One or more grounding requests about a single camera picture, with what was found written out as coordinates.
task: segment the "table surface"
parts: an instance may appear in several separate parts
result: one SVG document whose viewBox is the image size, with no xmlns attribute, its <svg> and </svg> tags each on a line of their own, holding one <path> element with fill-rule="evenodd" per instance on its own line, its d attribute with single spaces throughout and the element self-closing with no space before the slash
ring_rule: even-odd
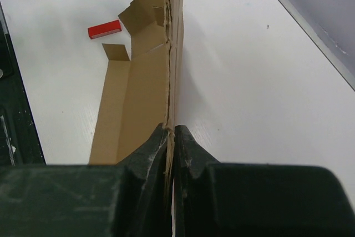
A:
<svg viewBox="0 0 355 237">
<path fill-rule="evenodd" d="M 48 164 L 86 164 L 131 0 L 0 0 Z M 184 0 L 178 123 L 223 162 L 331 169 L 355 203 L 355 93 L 277 0 Z"/>
</svg>

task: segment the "black object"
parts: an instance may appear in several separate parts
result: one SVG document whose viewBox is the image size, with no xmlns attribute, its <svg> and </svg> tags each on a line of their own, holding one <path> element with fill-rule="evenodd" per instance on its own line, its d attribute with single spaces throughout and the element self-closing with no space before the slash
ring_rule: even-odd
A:
<svg viewBox="0 0 355 237">
<path fill-rule="evenodd" d="M 222 164 L 187 127 L 175 135 L 175 236 L 355 236 L 328 170 Z M 0 168 L 0 236 L 171 236 L 166 136 L 159 125 L 115 166 Z"/>
<path fill-rule="evenodd" d="M 0 5 L 0 166 L 18 164 L 44 158 Z"/>
</svg>

